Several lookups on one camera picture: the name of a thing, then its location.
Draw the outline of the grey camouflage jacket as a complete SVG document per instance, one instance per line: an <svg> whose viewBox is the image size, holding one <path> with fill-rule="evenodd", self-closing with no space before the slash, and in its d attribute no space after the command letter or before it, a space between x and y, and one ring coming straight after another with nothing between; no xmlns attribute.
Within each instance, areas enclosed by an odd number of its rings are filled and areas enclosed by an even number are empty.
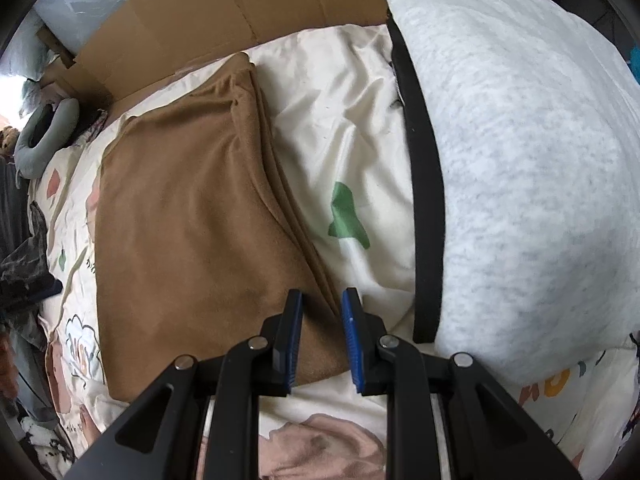
<svg viewBox="0 0 640 480"><path fill-rule="evenodd" d="M1 261L1 310L28 309L60 294L63 284L50 271L47 222L36 202L29 204L32 235Z"/></svg>

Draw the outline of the brown graphic t-shirt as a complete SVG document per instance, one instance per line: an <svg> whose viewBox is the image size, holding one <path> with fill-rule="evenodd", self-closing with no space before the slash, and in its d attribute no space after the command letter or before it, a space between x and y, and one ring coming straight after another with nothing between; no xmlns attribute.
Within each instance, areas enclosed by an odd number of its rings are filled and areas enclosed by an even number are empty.
<svg viewBox="0 0 640 480"><path fill-rule="evenodd" d="M106 150L94 228L110 396L134 400L177 356L221 356L305 294L296 379L346 370L336 292L273 146L247 55L129 118Z"/></svg>

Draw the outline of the white spotted plush fabric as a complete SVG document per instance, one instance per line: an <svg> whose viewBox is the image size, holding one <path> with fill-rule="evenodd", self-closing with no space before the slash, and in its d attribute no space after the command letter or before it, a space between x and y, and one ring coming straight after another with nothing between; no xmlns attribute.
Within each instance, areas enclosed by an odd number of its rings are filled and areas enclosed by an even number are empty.
<svg viewBox="0 0 640 480"><path fill-rule="evenodd" d="M20 421L29 451L34 451L36 465L55 479L63 479L73 466L75 456L70 445L56 430L41 426L29 416Z"/></svg>

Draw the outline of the black folded garment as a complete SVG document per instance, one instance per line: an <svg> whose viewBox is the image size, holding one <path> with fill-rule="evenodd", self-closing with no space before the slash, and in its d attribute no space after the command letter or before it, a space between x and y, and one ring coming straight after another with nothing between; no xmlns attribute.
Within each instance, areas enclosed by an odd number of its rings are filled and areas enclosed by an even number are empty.
<svg viewBox="0 0 640 480"><path fill-rule="evenodd" d="M392 65L404 109L413 194L416 292L412 340L435 341L442 313L446 235L445 190L431 118L408 44L392 14L386 26L392 40Z"/></svg>

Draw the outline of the grey neck pillow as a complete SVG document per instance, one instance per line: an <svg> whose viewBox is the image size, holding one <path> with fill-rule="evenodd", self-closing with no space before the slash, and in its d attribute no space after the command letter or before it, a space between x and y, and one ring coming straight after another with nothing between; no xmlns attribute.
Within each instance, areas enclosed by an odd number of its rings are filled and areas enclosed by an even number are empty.
<svg viewBox="0 0 640 480"><path fill-rule="evenodd" d="M76 99L64 99L57 107L39 105L17 138L13 159L15 184L40 179L53 155L63 147L74 132L79 119Z"/></svg>

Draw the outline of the white folded towel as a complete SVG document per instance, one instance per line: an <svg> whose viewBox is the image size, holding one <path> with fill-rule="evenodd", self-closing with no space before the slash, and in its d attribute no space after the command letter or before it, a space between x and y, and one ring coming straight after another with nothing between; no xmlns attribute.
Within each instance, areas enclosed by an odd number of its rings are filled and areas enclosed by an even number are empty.
<svg viewBox="0 0 640 480"><path fill-rule="evenodd" d="M445 194L442 354L525 386L639 327L639 86L551 0L387 0Z"/></svg>

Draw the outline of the small teddy bear toy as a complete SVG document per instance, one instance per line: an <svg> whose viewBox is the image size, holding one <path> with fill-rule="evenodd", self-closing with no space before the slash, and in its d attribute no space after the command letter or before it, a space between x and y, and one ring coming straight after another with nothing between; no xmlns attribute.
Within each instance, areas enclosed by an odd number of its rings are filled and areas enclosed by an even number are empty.
<svg viewBox="0 0 640 480"><path fill-rule="evenodd" d="M0 156L11 159L14 154L15 145L20 132L17 128L6 126L0 131Z"/></svg>

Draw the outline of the white pillow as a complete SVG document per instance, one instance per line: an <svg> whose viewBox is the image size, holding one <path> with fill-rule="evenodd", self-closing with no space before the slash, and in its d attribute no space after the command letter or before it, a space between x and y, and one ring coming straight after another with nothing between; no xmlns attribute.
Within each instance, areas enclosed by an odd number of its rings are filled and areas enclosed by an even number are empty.
<svg viewBox="0 0 640 480"><path fill-rule="evenodd" d="M43 25L43 20L34 10L26 14L2 54L2 76L20 76L34 81L43 76L55 58L55 53L37 36Z"/></svg>

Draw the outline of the brown cardboard sheet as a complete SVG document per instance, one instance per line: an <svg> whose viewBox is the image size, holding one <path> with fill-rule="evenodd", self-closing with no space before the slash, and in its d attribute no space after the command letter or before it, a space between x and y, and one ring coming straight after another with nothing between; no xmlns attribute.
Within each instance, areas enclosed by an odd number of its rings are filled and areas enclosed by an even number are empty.
<svg viewBox="0 0 640 480"><path fill-rule="evenodd" d="M109 106L198 63L307 28L386 19L385 0L127 0L43 84Z"/></svg>

